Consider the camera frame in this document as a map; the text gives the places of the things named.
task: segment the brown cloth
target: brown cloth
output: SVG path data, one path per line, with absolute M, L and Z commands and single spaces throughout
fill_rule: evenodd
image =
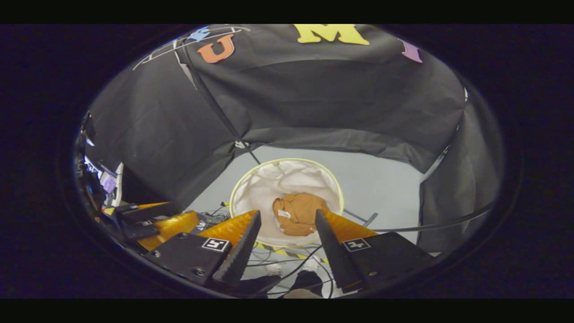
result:
M 315 214 L 317 209 L 329 209 L 327 202 L 313 194 L 285 194 L 273 201 L 273 213 L 283 233 L 288 236 L 308 236 L 317 231 Z M 291 218 L 279 215 L 279 210 L 288 212 Z

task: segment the hazard tape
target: hazard tape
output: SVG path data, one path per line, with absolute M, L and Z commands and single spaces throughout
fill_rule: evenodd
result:
M 296 253 L 296 252 L 292 252 L 292 251 L 287 251 L 287 250 L 285 250 L 285 249 L 283 249 L 283 248 L 275 248 L 275 247 L 272 247 L 272 246 L 270 246 L 270 245 L 262 244 L 262 243 L 259 243 L 259 242 L 256 242 L 256 243 L 255 243 L 255 246 L 258 247 L 258 248 L 263 248 L 263 249 L 265 249 L 265 250 L 267 250 L 267 251 L 275 252 L 275 253 L 277 253 L 278 255 L 283 255 L 283 256 L 292 257 L 292 258 L 299 258 L 299 259 L 301 259 L 301 260 L 302 260 L 302 259 L 306 259 L 306 258 L 309 256 L 309 255 L 302 255 L 302 254 L 300 254 L 300 253 Z M 325 264 L 328 264 L 328 263 L 329 263 L 329 260 L 327 260 L 327 259 L 321 258 L 320 260 L 321 260 L 322 263 L 325 263 Z

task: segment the white floor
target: white floor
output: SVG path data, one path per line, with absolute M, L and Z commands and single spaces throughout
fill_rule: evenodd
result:
M 388 160 L 365 155 L 361 153 L 327 152 L 302 149 L 280 149 L 273 147 L 260 147 L 254 150 L 255 156 L 261 163 L 281 158 L 304 158 L 314 160 L 327 167 L 337 178 L 345 200 L 345 209 L 368 219 L 373 213 L 378 213 L 377 218 L 368 226 L 370 229 L 393 229 L 418 225 L 419 212 L 419 187 L 420 183 L 436 168 L 440 161 L 427 173 L 422 174 L 412 166 L 399 161 Z M 229 167 L 217 178 L 187 210 L 206 212 L 215 210 L 221 202 L 229 202 L 231 192 L 237 181 L 256 167 L 257 163 L 248 153 L 235 159 Z M 361 225 L 364 224 L 349 214 L 341 214 L 349 220 Z M 417 233 L 401 233 L 405 238 L 416 243 Z M 304 250 L 298 249 L 298 253 L 305 254 Z M 268 256 L 268 251 L 256 248 L 252 253 L 250 264 L 258 264 Z M 325 257 L 323 250 L 316 255 Z M 295 258 L 272 253 L 268 260 L 283 261 Z M 300 261 L 282 263 L 282 272 L 287 274 L 295 269 Z M 257 278 L 266 275 L 265 266 L 247 267 L 244 279 Z M 288 290 L 296 278 L 296 274 L 288 277 L 271 293 Z M 327 281 L 328 275 L 319 268 L 319 277 Z M 323 285 L 323 295 L 329 295 L 330 283 Z M 341 295 L 341 291 L 335 289 L 333 297 Z

